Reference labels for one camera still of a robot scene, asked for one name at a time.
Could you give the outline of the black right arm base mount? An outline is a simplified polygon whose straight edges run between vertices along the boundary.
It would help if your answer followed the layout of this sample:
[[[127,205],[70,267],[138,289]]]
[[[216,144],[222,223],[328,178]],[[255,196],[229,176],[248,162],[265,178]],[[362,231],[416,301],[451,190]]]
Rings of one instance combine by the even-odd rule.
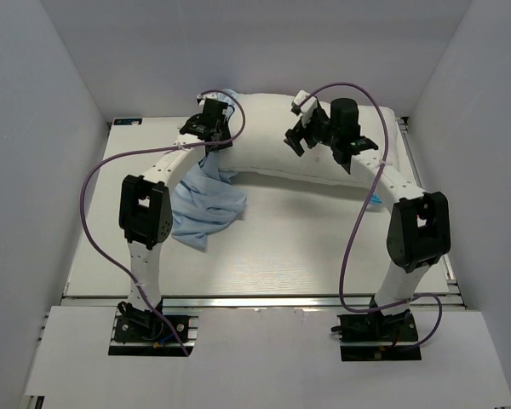
[[[330,328],[340,342],[343,362],[419,361],[419,338],[410,310],[398,316],[370,314],[338,315]]]

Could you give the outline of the left blue corner label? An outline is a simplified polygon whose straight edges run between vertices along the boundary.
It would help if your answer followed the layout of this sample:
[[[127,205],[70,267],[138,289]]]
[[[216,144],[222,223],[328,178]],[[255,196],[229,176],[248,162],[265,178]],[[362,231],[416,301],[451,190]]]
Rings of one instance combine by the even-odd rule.
[[[136,126],[142,124],[141,118],[115,118],[113,126]]]

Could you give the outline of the aluminium table front rail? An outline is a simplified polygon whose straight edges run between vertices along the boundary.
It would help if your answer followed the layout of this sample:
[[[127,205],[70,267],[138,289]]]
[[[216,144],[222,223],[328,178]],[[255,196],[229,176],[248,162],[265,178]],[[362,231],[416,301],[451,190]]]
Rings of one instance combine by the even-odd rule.
[[[462,308],[465,304],[459,292],[438,295],[445,309]],[[123,301],[117,297],[64,297],[60,303],[65,307],[113,307]],[[345,297],[351,308],[364,308],[370,297]],[[165,297],[164,308],[340,308],[338,297]],[[412,307],[430,308],[436,302],[431,297],[420,298]]]

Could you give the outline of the light blue pillowcase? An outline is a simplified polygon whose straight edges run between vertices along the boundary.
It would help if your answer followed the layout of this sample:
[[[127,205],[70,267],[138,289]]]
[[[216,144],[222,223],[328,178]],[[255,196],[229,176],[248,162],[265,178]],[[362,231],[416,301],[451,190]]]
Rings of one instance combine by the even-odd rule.
[[[171,195],[171,235],[184,245],[205,251],[208,237],[244,214],[247,195],[232,185],[234,171],[220,169],[217,152],[195,164]]]

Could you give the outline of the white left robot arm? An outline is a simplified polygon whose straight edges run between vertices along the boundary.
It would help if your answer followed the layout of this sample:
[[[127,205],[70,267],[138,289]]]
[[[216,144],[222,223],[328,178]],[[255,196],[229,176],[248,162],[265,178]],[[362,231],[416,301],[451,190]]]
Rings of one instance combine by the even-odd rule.
[[[229,106],[225,101],[203,100],[201,113],[180,128],[174,145],[138,176],[123,179],[119,227],[127,240],[130,272],[134,276],[128,296],[131,308],[141,311],[134,330],[153,340],[163,330],[163,319],[153,313],[161,303],[159,260],[163,242],[173,226],[170,196],[187,172],[207,153],[231,147]]]

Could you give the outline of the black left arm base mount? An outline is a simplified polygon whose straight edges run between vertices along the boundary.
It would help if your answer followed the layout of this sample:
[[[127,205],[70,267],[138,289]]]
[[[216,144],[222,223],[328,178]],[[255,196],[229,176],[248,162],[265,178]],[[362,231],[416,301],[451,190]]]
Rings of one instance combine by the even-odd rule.
[[[198,316],[173,313],[166,315],[166,318],[175,328],[187,354],[162,320],[158,320],[157,325],[147,331],[146,328],[129,321],[117,309],[108,355],[186,358],[192,352],[197,339]]]

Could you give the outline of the blue white pillow tag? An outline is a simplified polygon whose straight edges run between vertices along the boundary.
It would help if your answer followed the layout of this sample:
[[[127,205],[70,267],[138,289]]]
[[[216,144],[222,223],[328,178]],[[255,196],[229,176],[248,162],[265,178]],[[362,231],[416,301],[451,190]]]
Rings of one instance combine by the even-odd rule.
[[[372,194],[369,201],[370,205],[382,205],[382,200],[375,194]]]

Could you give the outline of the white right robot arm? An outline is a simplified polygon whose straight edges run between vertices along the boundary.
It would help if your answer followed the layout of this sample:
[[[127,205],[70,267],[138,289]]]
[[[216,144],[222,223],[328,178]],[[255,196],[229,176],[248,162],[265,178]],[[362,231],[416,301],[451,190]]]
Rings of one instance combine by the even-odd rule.
[[[399,328],[397,317],[410,307],[423,275],[451,248],[449,207],[441,192],[428,193],[409,182],[387,159],[389,140],[363,134],[359,107],[348,98],[335,99],[329,110],[301,91],[291,103],[299,118],[285,133],[297,156],[317,145],[386,206],[390,222],[386,247],[390,265],[367,313],[369,333],[388,339]]]

